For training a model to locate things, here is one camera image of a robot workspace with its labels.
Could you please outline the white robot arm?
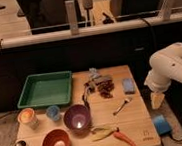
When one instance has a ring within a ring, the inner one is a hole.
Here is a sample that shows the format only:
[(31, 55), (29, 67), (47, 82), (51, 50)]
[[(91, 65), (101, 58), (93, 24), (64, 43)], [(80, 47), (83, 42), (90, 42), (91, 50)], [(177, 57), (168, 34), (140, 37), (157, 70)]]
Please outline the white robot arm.
[(150, 89), (151, 107), (155, 110), (162, 105), (171, 81), (182, 83), (182, 42), (158, 50), (149, 62), (151, 69), (144, 84)]

